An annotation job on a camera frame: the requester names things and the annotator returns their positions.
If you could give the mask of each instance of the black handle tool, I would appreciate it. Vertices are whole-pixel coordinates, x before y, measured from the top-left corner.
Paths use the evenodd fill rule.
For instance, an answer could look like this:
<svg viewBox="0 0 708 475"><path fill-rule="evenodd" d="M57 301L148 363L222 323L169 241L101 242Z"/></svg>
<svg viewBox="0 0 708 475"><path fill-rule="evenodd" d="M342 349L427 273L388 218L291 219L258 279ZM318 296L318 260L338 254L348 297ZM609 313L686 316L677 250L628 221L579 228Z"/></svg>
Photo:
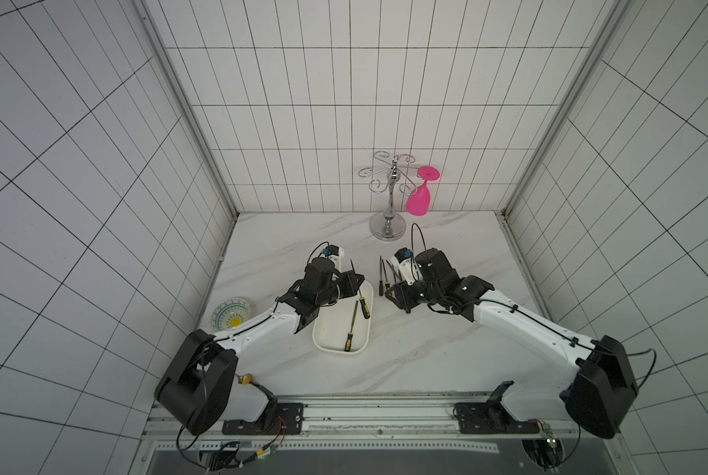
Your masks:
<svg viewBox="0 0 708 475"><path fill-rule="evenodd" d="M354 261L351 261L351 270L354 271L354 274L356 274L356 271L354 270ZM370 318L370 309L367 308L367 302L364 301L364 296L361 295L361 286L359 286L359 303L361 313L364 315L364 319L367 320Z"/></svg>

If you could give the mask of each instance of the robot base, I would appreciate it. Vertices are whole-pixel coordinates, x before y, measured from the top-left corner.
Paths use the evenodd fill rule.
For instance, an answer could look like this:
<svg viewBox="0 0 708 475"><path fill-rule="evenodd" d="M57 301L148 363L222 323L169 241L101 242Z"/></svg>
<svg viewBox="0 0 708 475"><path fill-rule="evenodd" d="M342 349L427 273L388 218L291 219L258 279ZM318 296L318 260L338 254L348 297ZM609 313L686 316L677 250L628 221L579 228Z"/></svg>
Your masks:
<svg viewBox="0 0 708 475"><path fill-rule="evenodd" d="M304 422L304 405L301 403L277 403L272 416L264 414L255 423L247 423L244 420L226 420L222 426L222 434L225 435L274 435L280 431L280 421L282 417L285 421L285 434L297 435L302 432L302 422Z"/></svg>

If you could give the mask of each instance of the metal frame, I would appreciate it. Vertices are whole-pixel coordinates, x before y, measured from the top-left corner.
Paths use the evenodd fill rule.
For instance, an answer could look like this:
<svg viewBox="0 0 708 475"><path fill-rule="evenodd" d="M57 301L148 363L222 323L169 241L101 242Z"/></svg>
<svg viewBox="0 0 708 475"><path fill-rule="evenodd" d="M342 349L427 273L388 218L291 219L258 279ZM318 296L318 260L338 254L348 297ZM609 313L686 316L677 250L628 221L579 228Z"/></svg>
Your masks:
<svg viewBox="0 0 708 475"><path fill-rule="evenodd" d="M536 151L531 158L531 161L526 167L526 171L522 174L520 181L515 187L515 191L512 193L510 201L507 203L505 208L502 210L504 215L508 215L509 212L514 209L517 202L520 201L522 196L522 191L526 188L528 183L531 181L533 173L539 168L539 165L544 161L544 157L549 152L551 145L554 143L554 139L557 138L560 130L568 119L570 112L572 112L581 93L586 88L588 80L594 75L594 71L605 54L608 46L612 42L615 32L623 23L628 11L631 6L633 6L636 0L615 0L612 5L610 13L605 19L605 23L602 24L602 28L599 33L597 33L594 43L591 48L588 49L588 54L586 59L581 64L576 74L575 79L568 87L568 91L565 93L565 97L557 109L557 113L554 118L549 122L549 126L544 133L544 136L539 141L539 145L536 147Z"/></svg>
<svg viewBox="0 0 708 475"><path fill-rule="evenodd" d="M148 5L145 0L131 0L131 3L135 7L138 20L140 20L140 23L148 36L148 40L153 47L153 52L156 55L156 59L163 68L166 81L169 83L169 88L175 93L175 100L177 100L179 108L183 111L184 122L187 124L190 132L193 134L193 137L196 138L201 154L203 154L203 156L207 159L209 172L211 173L212 178L214 178L216 183L219 184L219 191L225 198L225 202L228 205L230 218L233 219L233 225L235 225L235 220L239 214L237 208L235 207L235 201L232 199L232 196L230 196L230 193L227 190L227 185L225 184L222 174L218 172L219 168L216 166L216 159L214 158L203 131L201 130L195 115L193 114L193 109L188 103L182 83L180 82L177 73L175 73L175 69L172 67L171 60L169 59L169 53L164 47L164 42L161 40L158 27L151 21L151 14L148 9Z"/></svg>

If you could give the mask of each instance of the round metal base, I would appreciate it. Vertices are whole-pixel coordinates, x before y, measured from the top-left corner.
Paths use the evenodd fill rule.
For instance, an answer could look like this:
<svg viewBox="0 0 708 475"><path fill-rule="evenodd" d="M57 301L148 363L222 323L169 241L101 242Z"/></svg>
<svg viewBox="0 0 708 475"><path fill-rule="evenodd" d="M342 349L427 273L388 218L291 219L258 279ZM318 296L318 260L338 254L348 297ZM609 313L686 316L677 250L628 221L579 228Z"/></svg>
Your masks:
<svg viewBox="0 0 708 475"><path fill-rule="evenodd" d="M378 213L370 220L370 232L383 241L394 241L400 238L405 230L406 221L398 213L389 219L383 213Z"/></svg>

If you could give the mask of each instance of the black mounting plate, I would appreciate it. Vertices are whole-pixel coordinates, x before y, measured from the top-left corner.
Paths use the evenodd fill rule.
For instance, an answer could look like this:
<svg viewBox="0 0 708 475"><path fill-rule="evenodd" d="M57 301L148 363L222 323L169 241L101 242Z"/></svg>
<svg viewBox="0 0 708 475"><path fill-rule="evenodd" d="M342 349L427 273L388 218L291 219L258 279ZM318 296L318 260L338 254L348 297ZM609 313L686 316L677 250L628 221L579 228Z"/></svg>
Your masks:
<svg viewBox="0 0 708 475"><path fill-rule="evenodd" d="M244 420L226 420L222 425L222 434L225 435L274 435L279 431L282 417L285 421L285 434L297 435L302 432L304 422L304 405L302 403L277 403L277 410L272 425L267 430L261 429L261 424L247 423Z"/></svg>
<svg viewBox="0 0 708 475"><path fill-rule="evenodd" d="M462 434L538 434L539 424L514 420L497 402L456 403L454 414Z"/></svg>

